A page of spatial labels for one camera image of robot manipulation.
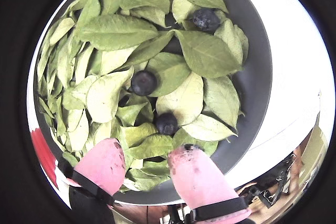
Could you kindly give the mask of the pink-tipped black gripper finger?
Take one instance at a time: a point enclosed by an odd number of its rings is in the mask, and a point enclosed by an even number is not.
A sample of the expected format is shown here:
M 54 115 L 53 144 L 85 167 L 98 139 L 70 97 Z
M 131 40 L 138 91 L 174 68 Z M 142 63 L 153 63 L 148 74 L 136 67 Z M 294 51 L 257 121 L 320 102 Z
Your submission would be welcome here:
M 110 207 L 126 174 L 116 138 L 100 141 L 75 166 L 62 157 L 58 168 L 69 183 L 70 206 L 78 223 L 115 223 Z
M 198 146 L 179 146 L 168 155 L 171 179 L 188 205 L 189 223 L 244 223 L 251 214 L 243 197 Z

